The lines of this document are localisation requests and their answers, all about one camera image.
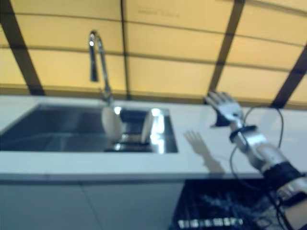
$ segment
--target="yellow wall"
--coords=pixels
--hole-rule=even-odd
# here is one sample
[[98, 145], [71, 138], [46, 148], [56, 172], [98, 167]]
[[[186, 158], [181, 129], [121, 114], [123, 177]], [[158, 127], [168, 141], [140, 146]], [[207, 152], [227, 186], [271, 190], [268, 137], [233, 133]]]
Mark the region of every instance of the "yellow wall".
[[[243, 8], [217, 90], [243, 101], [270, 103], [306, 45], [307, 14], [295, 10], [307, 11], [307, 5], [305, 0], [258, 2], [247, 1]], [[120, 0], [11, 3], [47, 94], [52, 89], [97, 92], [103, 87], [89, 81], [87, 41], [96, 29], [114, 92], [127, 90], [125, 43], [132, 95], [194, 99], [207, 93], [234, 5], [223, 0], [125, 0], [123, 41]], [[270, 7], [278, 4], [293, 11]], [[2, 27], [0, 37], [0, 90], [26, 89]], [[307, 104], [306, 79], [289, 104]]]

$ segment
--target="black metal beam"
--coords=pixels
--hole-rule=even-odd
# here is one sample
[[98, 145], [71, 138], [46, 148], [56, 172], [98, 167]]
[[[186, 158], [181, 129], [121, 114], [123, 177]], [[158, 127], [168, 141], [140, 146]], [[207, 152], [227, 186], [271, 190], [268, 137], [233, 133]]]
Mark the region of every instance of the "black metal beam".
[[231, 11], [231, 15], [229, 18], [226, 34], [222, 43], [222, 47], [219, 53], [219, 57], [217, 59], [215, 69], [213, 72], [213, 76], [211, 78], [209, 91], [214, 91], [217, 87], [217, 84], [220, 80], [224, 65], [226, 63], [226, 59], [234, 39], [236, 28], [239, 24], [239, 20], [243, 11], [245, 1], [244, 0], [236, 0], [234, 2], [234, 6]]
[[125, 80], [126, 80], [126, 92], [127, 100], [131, 99], [130, 94], [130, 82], [129, 82], [129, 67], [128, 67], [128, 52], [127, 52], [127, 30], [125, 27], [125, 5], [124, 0], [120, 0], [120, 12], [121, 12], [121, 31], [123, 39], [123, 55], [124, 55], [124, 68], [125, 68]]
[[10, 0], [1, 0], [1, 24], [30, 93], [32, 95], [45, 95], [25, 45]]
[[303, 52], [299, 56], [296, 64], [289, 73], [283, 86], [277, 93], [277, 96], [275, 97], [274, 101], [271, 104], [272, 107], [283, 108], [287, 104], [287, 101], [289, 100], [294, 90], [297, 88], [297, 86], [303, 79], [304, 75], [306, 74], [306, 71], [307, 71], [307, 45], [304, 47]]

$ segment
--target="stainless steel sink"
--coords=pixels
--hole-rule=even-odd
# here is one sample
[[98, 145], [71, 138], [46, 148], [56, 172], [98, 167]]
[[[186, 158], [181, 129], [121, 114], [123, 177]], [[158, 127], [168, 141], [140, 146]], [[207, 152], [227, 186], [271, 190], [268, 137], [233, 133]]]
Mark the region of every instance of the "stainless steel sink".
[[[147, 143], [112, 143], [105, 134], [98, 107], [41, 104], [0, 136], [0, 150], [38, 152], [151, 152], [176, 153], [177, 146], [169, 111], [155, 109], [153, 128]], [[150, 109], [120, 108], [124, 135], [142, 131]]]

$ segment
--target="faucet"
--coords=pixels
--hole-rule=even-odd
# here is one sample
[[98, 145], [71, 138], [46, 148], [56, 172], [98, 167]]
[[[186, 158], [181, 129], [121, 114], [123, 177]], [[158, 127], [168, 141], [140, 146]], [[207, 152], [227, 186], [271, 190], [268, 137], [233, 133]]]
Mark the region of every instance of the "faucet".
[[95, 58], [95, 41], [98, 42], [98, 51], [100, 54], [101, 64], [102, 64], [102, 72], [105, 80], [105, 88], [102, 93], [102, 100], [107, 102], [108, 106], [111, 106], [113, 103], [112, 90], [109, 85], [108, 75], [106, 70], [106, 59], [105, 59], [105, 51], [102, 45], [101, 38], [97, 31], [92, 30], [89, 36], [89, 48], [90, 48], [90, 58], [91, 58], [91, 81], [98, 81], [98, 74], [96, 68], [96, 58]]

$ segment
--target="yellow panel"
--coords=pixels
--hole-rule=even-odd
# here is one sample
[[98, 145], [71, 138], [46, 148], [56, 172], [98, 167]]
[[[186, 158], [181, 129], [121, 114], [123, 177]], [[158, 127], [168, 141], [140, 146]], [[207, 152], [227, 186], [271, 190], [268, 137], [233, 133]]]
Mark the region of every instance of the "yellow panel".
[[289, 73], [225, 66], [217, 91], [234, 97], [272, 101]]
[[304, 46], [307, 41], [307, 17], [247, 4], [243, 8], [236, 34]]
[[[90, 58], [87, 53], [66, 51], [29, 50], [34, 67], [43, 87], [103, 87], [100, 58], [97, 55], [100, 81], [90, 81]], [[124, 62], [122, 56], [106, 55], [106, 66], [112, 89], [125, 90]]]
[[16, 84], [25, 86], [24, 77], [11, 49], [1, 48], [0, 53], [0, 85]]
[[292, 69], [303, 47], [235, 37], [227, 62]]
[[301, 80], [288, 102], [307, 103], [307, 74]]
[[132, 53], [216, 61], [224, 36], [128, 23]]
[[120, 20], [120, 0], [11, 0], [15, 13], [56, 14]]
[[29, 15], [17, 20], [27, 46], [88, 49], [88, 35], [96, 29], [106, 51], [123, 50], [120, 22]]
[[128, 0], [128, 21], [225, 32], [233, 1]]
[[306, 0], [258, 0], [262, 2], [267, 2], [271, 4], [276, 4], [288, 8], [294, 8], [302, 11], [307, 11], [307, 1]]
[[130, 57], [129, 70], [132, 92], [203, 96], [214, 65]]
[[1, 46], [8, 46], [9, 42], [6, 39], [5, 33], [3, 31], [2, 25], [0, 24], [0, 45]]

